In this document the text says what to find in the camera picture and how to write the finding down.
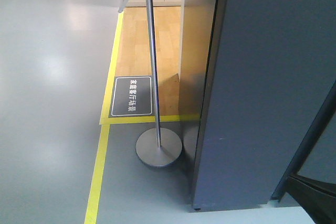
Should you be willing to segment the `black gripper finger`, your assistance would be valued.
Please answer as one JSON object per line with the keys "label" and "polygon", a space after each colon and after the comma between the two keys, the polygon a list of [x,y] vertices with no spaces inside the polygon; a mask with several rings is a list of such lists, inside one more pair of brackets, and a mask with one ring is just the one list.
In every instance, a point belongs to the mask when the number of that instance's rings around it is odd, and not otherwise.
{"label": "black gripper finger", "polygon": [[335,184],[292,174],[287,178],[286,192],[314,223],[335,223]]}

